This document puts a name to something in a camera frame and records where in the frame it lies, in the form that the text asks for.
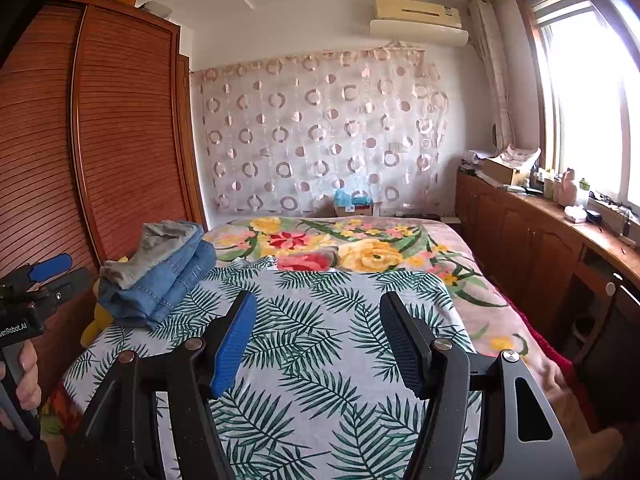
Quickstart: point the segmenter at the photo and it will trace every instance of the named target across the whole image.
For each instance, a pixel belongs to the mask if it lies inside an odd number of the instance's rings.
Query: yellow stuffed toy
[[[123,256],[118,260],[119,262],[128,262],[129,259],[126,256]],[[94,296],[98,297],[98,288],[100,286],[100,278],[98,278],[94,283],[94,288],[92,291],[94,292]],[[80,344],[83,348],[89,348],[91,343],[95,341],[102,331],[107,328],[111,321],[113,321],[113,316],[109,314],[106,308],[104,308],[100,303],[95,304],[94,308],[94,320],[89,323],[87,328],[84,329],[82,335],[80,336]]]

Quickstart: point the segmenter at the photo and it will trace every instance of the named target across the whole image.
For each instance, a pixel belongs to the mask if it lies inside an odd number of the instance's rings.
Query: wooden countertop
[[[594,224],[575,224],[564,218],[564,208],[551,200],[533,196],[522,196],[510,193],[514,198],[526,202],[540,212],[546,213],[556,221],[562,222],[582,237],[583,243],[598,253],[614,266],[620,274],[629,279],[636,287],[640,288],[640,254],[623,244],[606,226],[600,227]]]

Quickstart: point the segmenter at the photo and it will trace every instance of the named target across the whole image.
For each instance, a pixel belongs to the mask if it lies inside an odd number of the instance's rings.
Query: hand
[[[20,352],[20,365],[24,370],[24,375],[15,393],[20,400],[20,406],[24,410],[34,410],[40,405],[42,400],[42,390],[38,385],[38,355],[31,341],[25,341]],[[4,379],[6,365],[0,362],[0,381]],[[14,425],[4,412],[0,409],[0,424],[8,430],[14,430]]]

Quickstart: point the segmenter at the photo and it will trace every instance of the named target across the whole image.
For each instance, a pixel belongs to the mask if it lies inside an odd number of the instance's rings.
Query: wooden wardrobe
[[[204,223],[179,33],[114,0],[51,0],[33,20],[0,69],[0,276],[62,252],[97,275],[144,222]],[[36,341],[45,394],[94,305],[62,306]]]

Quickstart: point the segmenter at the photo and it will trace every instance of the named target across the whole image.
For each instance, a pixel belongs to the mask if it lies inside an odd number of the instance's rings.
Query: stack of folded clothes
[[[192,222],[144,224],[135,256],[100,268],[98,302],[119,325],[156,328],[216,264],[203,234]]]

